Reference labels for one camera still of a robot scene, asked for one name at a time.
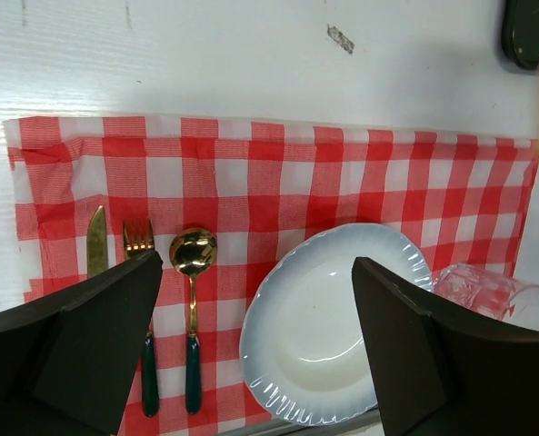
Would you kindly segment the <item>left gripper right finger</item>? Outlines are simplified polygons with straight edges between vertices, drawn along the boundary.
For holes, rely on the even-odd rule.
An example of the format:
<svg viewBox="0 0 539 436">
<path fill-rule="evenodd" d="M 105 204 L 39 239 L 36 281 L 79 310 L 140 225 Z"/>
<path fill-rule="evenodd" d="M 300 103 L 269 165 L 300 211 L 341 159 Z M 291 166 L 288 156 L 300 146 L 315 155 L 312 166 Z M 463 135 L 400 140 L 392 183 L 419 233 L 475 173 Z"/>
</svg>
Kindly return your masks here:
<svg viewBox="0 0 539 436">
<path fill-rule="evenodd" d="M 352 284 L 384 432 L 539 435 L 539 332 L 359 257 Z"/>
</svg>

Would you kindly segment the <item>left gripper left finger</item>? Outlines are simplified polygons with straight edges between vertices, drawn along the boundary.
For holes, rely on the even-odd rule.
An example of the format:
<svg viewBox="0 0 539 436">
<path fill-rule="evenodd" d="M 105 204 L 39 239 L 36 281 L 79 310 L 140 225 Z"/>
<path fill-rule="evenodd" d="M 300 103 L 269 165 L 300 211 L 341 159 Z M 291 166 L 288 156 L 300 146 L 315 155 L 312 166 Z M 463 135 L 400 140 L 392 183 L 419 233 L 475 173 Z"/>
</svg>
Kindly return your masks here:
<svg viewBox="0 0 539 436">
<path fill-rule="evenodd" d="M 137 255 L 0 312 L 0 435 L 115 435 L 163 262 Z"/>
</svg>

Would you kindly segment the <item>clear drinking glass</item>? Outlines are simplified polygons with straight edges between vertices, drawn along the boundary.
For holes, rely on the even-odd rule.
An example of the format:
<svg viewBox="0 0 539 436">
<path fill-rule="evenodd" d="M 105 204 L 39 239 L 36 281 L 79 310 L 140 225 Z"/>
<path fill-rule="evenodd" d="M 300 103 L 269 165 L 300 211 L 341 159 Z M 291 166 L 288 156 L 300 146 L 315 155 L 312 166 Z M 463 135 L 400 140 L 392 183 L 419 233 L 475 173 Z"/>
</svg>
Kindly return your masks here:
<svg viewBox="0 0 539 436">
<path fill-rule="evenodd" d="M 444 268 L 434 293 L 497 321 L 539 332 L 539 285 L 469 264 Z"/>
</svg>

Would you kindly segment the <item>white grey-rimmed plate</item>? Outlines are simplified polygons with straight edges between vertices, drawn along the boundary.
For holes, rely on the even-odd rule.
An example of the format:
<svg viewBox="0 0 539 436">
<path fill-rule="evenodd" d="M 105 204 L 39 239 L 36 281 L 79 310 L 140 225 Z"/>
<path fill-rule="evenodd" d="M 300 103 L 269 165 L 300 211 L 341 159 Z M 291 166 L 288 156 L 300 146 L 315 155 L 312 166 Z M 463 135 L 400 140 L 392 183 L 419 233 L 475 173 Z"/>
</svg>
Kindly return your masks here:
<svg viewBox="0 0 539 436">
<path fill-rule="evenodd" d="M 297 245 L 259 285 L 239 344 L 245 384 L 274 417 L 324 426 L 376 407 L 354 301 L 357 257 L 433 289 L 421 250 L 386 225 L 344 224 Z"/>
</svg>

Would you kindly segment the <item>red checkered cloth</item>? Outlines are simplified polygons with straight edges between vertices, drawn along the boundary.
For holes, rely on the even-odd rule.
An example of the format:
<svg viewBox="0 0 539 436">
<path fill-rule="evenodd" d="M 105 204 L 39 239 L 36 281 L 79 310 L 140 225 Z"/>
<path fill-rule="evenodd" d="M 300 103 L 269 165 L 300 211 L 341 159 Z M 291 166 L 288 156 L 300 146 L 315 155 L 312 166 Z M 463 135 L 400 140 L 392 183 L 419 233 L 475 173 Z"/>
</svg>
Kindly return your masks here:
<svg viewBox="0 0 539 436">
<path fill-rule="evenodd" d="M 106 212 L 110 263 L 123 225 L 150 220 L 168 254 L 189 227 L 215 234 L 218 258 L 197 283 L 204 405 L 185 410 L 188 285 L 164 267 L 155 308 L 160 410 L 129 392 L 123 435 L 212 435 L 268 419 L 243 382 L 245 310 L 275 264 L 343 223 L 384 223 L 423 252 L 512 273 L 538 167 L 535 143 L 475 134 L 333 128 L 175 116 L 8 121 L 25 299 L 87 275 L 85 237 Z"/>
</svg>

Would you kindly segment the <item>small metal screw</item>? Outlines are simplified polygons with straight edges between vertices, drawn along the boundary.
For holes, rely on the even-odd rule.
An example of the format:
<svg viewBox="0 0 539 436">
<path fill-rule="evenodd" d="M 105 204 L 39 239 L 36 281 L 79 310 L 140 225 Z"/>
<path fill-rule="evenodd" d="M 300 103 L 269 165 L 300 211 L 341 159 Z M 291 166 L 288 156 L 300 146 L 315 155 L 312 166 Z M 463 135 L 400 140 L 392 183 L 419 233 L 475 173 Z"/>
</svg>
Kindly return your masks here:
<svg viewBox="0 0 539 436">
<path fill-rule="evenodd" d="M 351 55 L 354 52 L 354 42 L 335 25 L 328 25 L 326 33 L 338 46 Z"/>
</svg>

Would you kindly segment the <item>black baking tray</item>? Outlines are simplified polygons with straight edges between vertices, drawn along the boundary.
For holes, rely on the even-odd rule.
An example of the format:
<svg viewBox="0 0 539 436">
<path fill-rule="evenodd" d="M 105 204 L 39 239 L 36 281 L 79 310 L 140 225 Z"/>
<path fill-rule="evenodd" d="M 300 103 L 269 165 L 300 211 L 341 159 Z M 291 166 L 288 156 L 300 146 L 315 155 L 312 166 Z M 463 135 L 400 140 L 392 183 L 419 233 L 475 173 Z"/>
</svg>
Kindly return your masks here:
<svg viewBox="0 0 539 436">
<path fill-rule="evenodd" d="M 506 0 L 500 44 L 504 56 L 518 68 L 539 66 L 539 0 Z"/>
</svg>

